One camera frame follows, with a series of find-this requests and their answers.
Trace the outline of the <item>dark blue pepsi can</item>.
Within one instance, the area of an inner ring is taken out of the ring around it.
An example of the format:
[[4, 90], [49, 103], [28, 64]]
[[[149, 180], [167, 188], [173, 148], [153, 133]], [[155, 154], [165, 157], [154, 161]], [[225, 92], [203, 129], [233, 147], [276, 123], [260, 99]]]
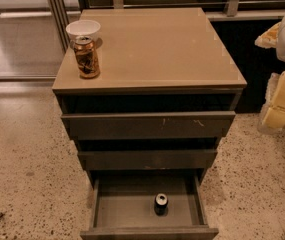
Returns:
[[164, 193], [159, 193], [155, 196], [154, 199], [154, 211], [158, 216], [162, 216], [166, 214], [168, 207], [168, 197]]

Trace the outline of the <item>grey drawer cabinet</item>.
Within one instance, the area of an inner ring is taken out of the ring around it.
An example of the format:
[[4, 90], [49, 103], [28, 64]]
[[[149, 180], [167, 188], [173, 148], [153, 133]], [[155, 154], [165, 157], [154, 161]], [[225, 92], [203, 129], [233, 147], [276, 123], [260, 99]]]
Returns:
[[[74, 53], [65, 55], [53, 85], [62, 116], [211, 111], [235, 113], [246, 82], [201, 9], [86, 10], [83, 17], [101, 25], [97, 44], [101, 71], [96, 78], [83, 79]], [[79, 153], [217, 151], [222, 138], [71, 140]], [[103, 176], [194, 175], [200, 188], [209, 168], [83, 169], [89, 176], [94, 199], [95, 182]]]

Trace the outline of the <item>grey top drawer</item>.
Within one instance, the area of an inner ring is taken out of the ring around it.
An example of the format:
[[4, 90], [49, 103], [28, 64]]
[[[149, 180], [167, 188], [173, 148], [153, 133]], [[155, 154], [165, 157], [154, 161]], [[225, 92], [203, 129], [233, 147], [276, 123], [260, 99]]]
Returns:
[[64, 114], [69, 136], [77, 140], [224, 137], [233, 111]]

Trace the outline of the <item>orange brown soda can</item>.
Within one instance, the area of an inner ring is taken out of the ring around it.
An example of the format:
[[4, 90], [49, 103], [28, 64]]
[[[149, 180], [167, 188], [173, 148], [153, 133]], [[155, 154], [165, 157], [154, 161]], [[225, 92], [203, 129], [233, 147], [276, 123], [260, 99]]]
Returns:
[[85, 79], [97, 77], [100, 67], [94, 40], [91, 37], [77, 36], [73, 50], [80, 76]]

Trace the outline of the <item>grey middle drawer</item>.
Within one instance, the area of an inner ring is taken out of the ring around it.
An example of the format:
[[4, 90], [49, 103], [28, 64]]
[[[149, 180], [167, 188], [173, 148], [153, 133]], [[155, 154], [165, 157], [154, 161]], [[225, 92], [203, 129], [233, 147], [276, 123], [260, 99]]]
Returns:
[[87, 170], [163, 170], [209, 168], [215, 160], [214, 149], [87, 151], [78, 158]]

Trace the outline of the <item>grey open bottom drawer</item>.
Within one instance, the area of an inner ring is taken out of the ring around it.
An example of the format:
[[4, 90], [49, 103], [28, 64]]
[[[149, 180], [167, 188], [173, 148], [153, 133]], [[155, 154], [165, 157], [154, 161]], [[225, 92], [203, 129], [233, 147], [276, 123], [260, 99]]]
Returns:
[[[167, 195], [165, 215], [154, 199]], [[213, 240], [194, 175], [141, 174], [103, 176], [96, 180], [89, 228], [83, 240]]]

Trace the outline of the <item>white paper bowl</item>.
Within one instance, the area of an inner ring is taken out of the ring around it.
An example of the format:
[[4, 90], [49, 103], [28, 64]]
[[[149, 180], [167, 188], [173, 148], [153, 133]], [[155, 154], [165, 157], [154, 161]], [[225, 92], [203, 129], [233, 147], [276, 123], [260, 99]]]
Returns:
[[66, 32], [71, 40], [75, 40], [78, 36], [85, 36], [96, 41], [100, 29], [101, 25], [94, 20], [77, 20], [66, 26]]

